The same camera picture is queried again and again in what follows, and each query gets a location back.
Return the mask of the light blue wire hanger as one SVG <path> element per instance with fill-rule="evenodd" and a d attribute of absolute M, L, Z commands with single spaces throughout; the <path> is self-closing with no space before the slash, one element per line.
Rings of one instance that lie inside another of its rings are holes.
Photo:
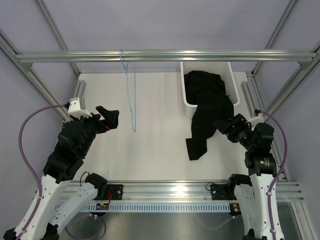
<path fill-rule="evenodd" d="M 130 62 L 125 62 L 124 51 L 121 48 L 119 50 L 119 59 L 122 64 L 124 74 L 125 74 L 125 88 L 128 100 L 128 107 L 130 111 L 130 121 L 131 128 L 134 133 L 137 132 L 137 73 L 136 64 L 133 63 L 133 82 L 132 85 L 129 81 L 129 64 Z"/>

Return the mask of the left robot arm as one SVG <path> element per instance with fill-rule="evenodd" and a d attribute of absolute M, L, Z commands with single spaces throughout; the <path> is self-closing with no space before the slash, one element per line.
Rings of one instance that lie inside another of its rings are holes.
<path fill-rule="evenodd" d="M 58 141 L 47 159 L 42 177 L 34 176 L 38 191 L 22 221 L 7 230 L 5 240 L 57 240 L 70 220 L 91 200 L 112 199 L 108 181 L 89 174 L 84 184 L 61 207 L 56 209 L 60 195 L 73 180 L 98 134 L 114 130 L 119 125 L 118 110 L 102 106 L 92 114 L 82 109 L 70 111 L 71 120 L 58 134 Z"/>

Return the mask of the black shirt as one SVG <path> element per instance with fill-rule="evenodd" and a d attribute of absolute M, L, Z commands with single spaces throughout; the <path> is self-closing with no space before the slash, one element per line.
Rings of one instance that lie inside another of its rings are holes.
<path fill-rule="evenodd" d="M 187 103 L 197 106 L 191 119 L 191 137 L 185 140 L 189 160 L 195 161 L 208 151 L 207 139 L 217 131 L 214 122 L 232 118 L 234 105 L 219 74 L 193 70 L 183 77 Z"/>

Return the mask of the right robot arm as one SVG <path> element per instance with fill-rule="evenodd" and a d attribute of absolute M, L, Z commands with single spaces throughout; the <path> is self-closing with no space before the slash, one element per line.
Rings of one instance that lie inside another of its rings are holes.
<path fill-rule="evenodd" d="M 263 113 L 247 120 L 243 115 L 215 121 L 217 130 L 232 143 L 241 144 L 246 152 L 244 163 L 248 174 L 232 174 L 222 191 L 236 199 L 244 225 L 244 240 L 283 240 L 276 182 L 277 163 L 271 153 L 274 128 L 264 122 Z"/>

